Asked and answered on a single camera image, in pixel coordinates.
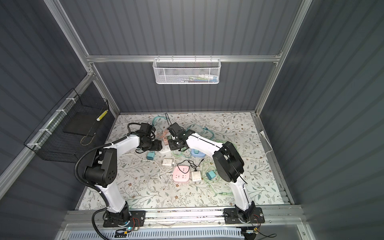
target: leaf pattern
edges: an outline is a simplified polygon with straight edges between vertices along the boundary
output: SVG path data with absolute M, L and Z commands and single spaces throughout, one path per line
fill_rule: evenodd
M 117 140 L 127 134 L 127 124 L 130 122 L 147 122 L 158 114 L 132 114 L 120 115 L 116 120 L 111 135 L 107 142 Z M 247 181 L 247 190 L 256 205 L 283 204 L 268 160 L 264 156 L 264 150 L 257 134 L 250 113 L 194 113 L 194 114 L 169 114 L 172 122 L 178 122 L 180 126 L 191 129 L 210 139 L 212 134 L 203 129 L 208 128 L 215 135 L 213 141 L 230 141 L 238 150 L 244 160 L 244 179 Z M 164 118 L 157 118 L 154 122 L 156 136 L 159 139 L 163 130 L 168 127 Z M 131 126 L 135 131 L 139 126 Z M 202 173 L 203 181 L 199 184 L 174 183 L 168 181 L 168 176 L 156 174 L 159 167 L 151 161 L 141 161 L 146 158 L 146 153 L 138 154 L 133 150 L 130 155 L 118 159 L 118 174 L 116 183 L 120 193 L 132 209 L 139 208 L 173 208 L 173 207 L 207 207 L 207 206 L 231 206 L 235 204 L 231 188 L 227 182 L 216 176 L 208 180 L 206 173 L 215 170 L 212 158 L 206 157 L 198 170 Z M 154 161 L 161 167 L 163 158 L 173 158 L 175 162 L 187 159 L 185 156 L 173 156 L 171 154 L 156 153 Z M 196 164 L 200 158 L 191 157 Z M 164 167 L 164 171 L 171 172 L 171 167 Z M 87 189 L 79 210 L 100 209 L 105 207 L 101 196 L 93 189 Z

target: wall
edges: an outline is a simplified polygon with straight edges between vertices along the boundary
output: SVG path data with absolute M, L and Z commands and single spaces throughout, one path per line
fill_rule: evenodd
M 42 0 L 0 1 L 0 173 L 85 74 Z
M 0 172 L 85 74 L 42 0 L 0 1 Z M 73 164 L 33 158 L 0 200 L 0 238 L 53 239 L 82 190 Z
M 261 118 L 317 239 L 381 239 L 384 2 L 314 1 Z
M 61 1 L 90 55 L 276 55 L 300 0 Z M 121 112 L 254 110 L 272 63 L 220 83 L 159 85 L 150 63 L 96 63 Z

